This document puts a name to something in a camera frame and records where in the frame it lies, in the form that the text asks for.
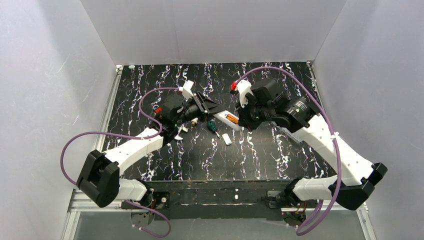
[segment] black marble table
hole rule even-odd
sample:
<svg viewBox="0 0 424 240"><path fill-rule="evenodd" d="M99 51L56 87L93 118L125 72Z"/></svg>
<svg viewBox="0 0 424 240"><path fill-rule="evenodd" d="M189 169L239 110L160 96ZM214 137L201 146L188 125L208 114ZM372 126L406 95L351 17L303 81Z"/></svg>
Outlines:
<svg viewBox="0 0 424 240"><path fill-rule="evenodd" d="M108 131L138 135L149 122L138 112L140 98L151 89L179 87L187 80L194 82L193 92L203 92L212 100L227 106L230 112L236 113L237 97L229 93L231 84L243 73L260 66L288 70L318 98L305 62L136 65L133 69L125 66ZM291 78L273 70L257 72L250 75L248 80L254 83L263 78L276 80L289 96L306 95ZM147 96L143 110L152 113L152 106L161 105L166 94L158 91ZM225 145L222 138L217 138L207 129L205 122L193 128L186 124L189 131L180 135L183 140L173 140L160 151L142 158L124 173L124 177L147 181L275 180L304 176L322 178L335 174L309 145L304 142L297 144L269 123L263 123L254 132L249 132L247 129L234 131L218 120L215 122L218 132L221 135L227 133L233 144ZM103 150L114 148L125 141L106 137Z"/></svg>

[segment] white wall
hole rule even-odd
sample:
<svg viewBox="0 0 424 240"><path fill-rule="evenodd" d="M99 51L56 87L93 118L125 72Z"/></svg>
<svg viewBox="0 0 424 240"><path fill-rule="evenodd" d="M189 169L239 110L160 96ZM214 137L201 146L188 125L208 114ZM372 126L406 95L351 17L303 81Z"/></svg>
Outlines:
<svg viewBox="0 0 424 240"><path fill-rule="evenodd" d="M81 0L115 64L315 59L346 0Z"/></svg>
<svg viewBox="0 0 424 240"><path fill-rule="evenodd" d="M57 240L72 192L62 147L99 128L115 68L79 0L0 5L0 239ZM74 179L93 143L68 151Z"/></svg>
<svg viewBox="0 0 424 240"><path fill-rule="evenodd" d="M314 70L335 128L388 173L369 201L376 236L423 239L424 1L348 0Z"/></svg>

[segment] metal frame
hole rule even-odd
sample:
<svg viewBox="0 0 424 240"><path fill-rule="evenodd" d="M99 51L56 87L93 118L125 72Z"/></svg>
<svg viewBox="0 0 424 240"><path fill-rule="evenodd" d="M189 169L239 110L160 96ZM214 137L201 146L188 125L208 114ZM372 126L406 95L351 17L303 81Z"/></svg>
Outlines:
<svg viewBox="0 0 424 240"><path fill-rule="evenodd" d="M316 92L318 94L318 98L321 100L320 92L318 89L318 83L315 78L315 74L313 72L313 65L310 61L308 61L307 66L309 68L309 71L311 73L312 81L314 82ZM104 109L103 118L101 125L99 127L100 131L107 131L108 124L110 120L110 116L112 114L112 108L114 105L114 101L117 95L119 82L121 80L123 66L117 65L116 66L116 77L114 79L112 89L110 91L109 98L107 100L107 105ZM93 149L101 150L103 147L103 143L105 140L104 135L99 135L96 138L96 141L94 143ZM329 200L325 200L323 204L323 209L325 209L328 204ZM78 222L80 219L81 212L135 212L135 213L143 213L146 212L146 210L143 209L122 209L121 208L121 201L113 201L109 206L104 208L99 208L91 199L89 199L82 191L80 190L74 190L72 193L72 197L70 200L69 208L68 208L68 214L66 217L66 224L62 235L62 240L73 240L77 231ZM281 208L281 211L287 212L292 211L292 208ZM307 211L313 211L313 208L307 208ZM331 209L332 211L346 211L346 209L339 204L335 203ZM364 237L366 240L376 240L376 236L373 230L373 227L371 225L370 218L368 216L368 207L364 203L363 206L358 208L356 210L358 214L358 219L360 222L360 225L362 227L362 231L364 234Z"/></svg>

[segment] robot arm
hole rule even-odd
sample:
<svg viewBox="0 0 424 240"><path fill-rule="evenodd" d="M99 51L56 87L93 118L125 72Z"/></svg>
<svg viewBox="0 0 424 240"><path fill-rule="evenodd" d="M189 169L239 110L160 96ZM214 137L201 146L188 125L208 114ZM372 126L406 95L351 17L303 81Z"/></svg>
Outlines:
<svg viewBox="0 0 424 240"><path fill-rule="evenodd" d="M151 203L153 189L139 180L120 179L124 171L135 162L156 151L177 135L183 123L198 118L201 122L217 118L235 130L242 127L255 130L262 122L273 122L297 141L305 141L317 151L334 169L337 169L335 147L324 118L306 98L286 97L274 80L262 80L251 86L247 81L233 85L232 93L239 94L237 112L239 117L222 105L207 99L200 92L192 93L193 82L188 81L179 91L170 95L155 110L156 119L162 123L160 135L141 140L129 140L120 146L100 153L92 151L84 164L77 186L99 207L113 200L134 200L144 206ZM158 132L152 123L138 137ZM342 162L342 188L337 202L343 207L356 210L370 196L375 185L383 178L387 168L382 163L372 164L337 138ZM281 199L296 206L306 200L329 200L335 190L337 176L320 179L294 179L281 193Z"/></svg>

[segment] green screwdriver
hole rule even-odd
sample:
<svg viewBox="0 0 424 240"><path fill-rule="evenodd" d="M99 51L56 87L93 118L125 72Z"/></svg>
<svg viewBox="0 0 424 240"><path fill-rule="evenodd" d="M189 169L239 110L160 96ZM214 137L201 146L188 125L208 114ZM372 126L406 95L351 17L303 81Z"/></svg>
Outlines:
<svg viewBox="0 0 424 240"><path fill-rule="evenodd" d="M216 136L218 136L218 138L220 139L220 135L217 132L217 126L215 125L214 121L208 121L207 122L207 129L211 130L213 133L216 134Z"/></svg>

